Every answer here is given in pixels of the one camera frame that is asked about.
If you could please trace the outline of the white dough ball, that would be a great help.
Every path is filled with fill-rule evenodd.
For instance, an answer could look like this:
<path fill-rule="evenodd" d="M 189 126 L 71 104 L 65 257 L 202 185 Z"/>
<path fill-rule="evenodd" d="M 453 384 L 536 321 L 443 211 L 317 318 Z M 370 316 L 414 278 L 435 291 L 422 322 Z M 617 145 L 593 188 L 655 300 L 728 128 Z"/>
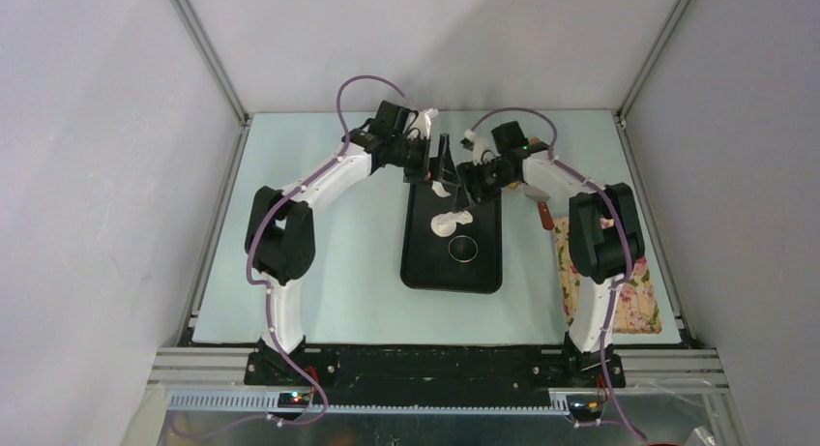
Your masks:
<path fill-rule="evenodd" d="M 431 187 L 438 197 L 447 198 L 453 195 L 441 182 L 434 181 Z M 430 228 L 435 235 L 445 238 L 453 235 L 459 225 L 469 224 L 473 221 L 474 218 L 469 211 L 451 211 L 434 216 L 430 221 Z"/>

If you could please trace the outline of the small round metal cup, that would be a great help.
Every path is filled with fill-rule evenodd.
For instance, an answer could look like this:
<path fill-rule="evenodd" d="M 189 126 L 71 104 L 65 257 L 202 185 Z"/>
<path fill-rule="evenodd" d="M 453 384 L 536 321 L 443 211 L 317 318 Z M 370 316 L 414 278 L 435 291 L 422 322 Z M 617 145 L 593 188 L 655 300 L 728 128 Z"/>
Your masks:
<path fill-rule="evenodd" d="M 477 242 L 470 236 L 457 235 L 448 244 L 449 256 L 459 263 L 469 263 L 478 255 Z"/>

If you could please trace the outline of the black baking tray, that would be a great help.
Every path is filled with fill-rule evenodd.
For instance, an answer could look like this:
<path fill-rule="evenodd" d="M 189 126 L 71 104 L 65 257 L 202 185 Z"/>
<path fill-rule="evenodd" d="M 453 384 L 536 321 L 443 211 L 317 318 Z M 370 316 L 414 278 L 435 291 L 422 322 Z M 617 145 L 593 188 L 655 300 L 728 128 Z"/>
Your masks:
<path fill-rule="evenodd" d="M 430 221 L 451 207 L 452 202 L 438 197 L 429 185 L 410 187 L 400 278 L 416 289 L 492 294 L 503 282 L 501 201 L 474 207 L 472 223 L 459 225 L 450 237 L 439 237 L 432 232 Z M 459 263 L 449 256 L 448 244 L 457 235 L 477 242 L 479 251 L 473 261 Z"/>

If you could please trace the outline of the metal spatula with red handle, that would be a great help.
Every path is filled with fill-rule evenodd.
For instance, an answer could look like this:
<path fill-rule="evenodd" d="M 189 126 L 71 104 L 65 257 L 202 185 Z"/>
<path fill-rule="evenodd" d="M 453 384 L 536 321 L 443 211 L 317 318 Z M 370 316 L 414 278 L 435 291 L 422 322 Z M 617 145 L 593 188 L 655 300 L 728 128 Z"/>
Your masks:
<path fill-rule="evenodd" d="M 553 230 L 554 221 L 547 204 L 549 195 L 546 192 L 534 188 L 530 185 L 523 186 L 523 193 L 527 198 L 533 200 L 536 203 L 542 228 L 545 230 Z"/>

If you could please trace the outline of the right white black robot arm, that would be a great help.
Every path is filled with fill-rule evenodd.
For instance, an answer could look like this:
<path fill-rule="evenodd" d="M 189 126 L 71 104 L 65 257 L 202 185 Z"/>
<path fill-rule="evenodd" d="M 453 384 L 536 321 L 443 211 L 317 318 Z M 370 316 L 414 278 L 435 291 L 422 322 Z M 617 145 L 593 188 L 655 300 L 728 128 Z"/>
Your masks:
<path fill-rule="evenodd" d="M 465 132 L 462 146 L 469 162 L 458 164 L 456 210 L 499 198 L 513 183 L 549 195 L 568 205 L 567 250 L 580 275 L 580 296 L 568 337 L 575 352 L 562 361 L 568 382 L 586 386 L 601 372 L 599 357 L 612 343 L 612 320 L 623 284 L 645 252 L 632 189 L 625 183 L 600 185 L 562 161 L 552 145 L 532 143 L 517 122 L 495 130 L 496 157 L 487 158 L 486 139 Z"/>

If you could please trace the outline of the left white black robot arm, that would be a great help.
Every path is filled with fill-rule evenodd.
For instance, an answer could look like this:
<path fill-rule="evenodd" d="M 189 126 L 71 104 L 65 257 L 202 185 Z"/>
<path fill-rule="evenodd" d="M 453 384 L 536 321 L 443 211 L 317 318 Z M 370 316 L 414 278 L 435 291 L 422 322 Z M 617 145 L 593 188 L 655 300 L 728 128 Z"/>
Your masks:
<path fill-rule="evenodd" d="M 282 384 L 294 384 L 306 371 L 294 351 L 305 339 L 301 288 L 316 254 L 314 216 L 376 170 L 398 167 L 407 184 L 425 184 L 441 169 L 430 162 L 430 131 L 435 108 L 411 110 L 382 102 L 374 117 L 347 129 L 338 149 L 309 175 L 280 190 L 260 188 L 254 195 L 245 240 L 246 271 L 252 284 L 266 289 L 264 344 L 276 352 L 268 371 Z"/>

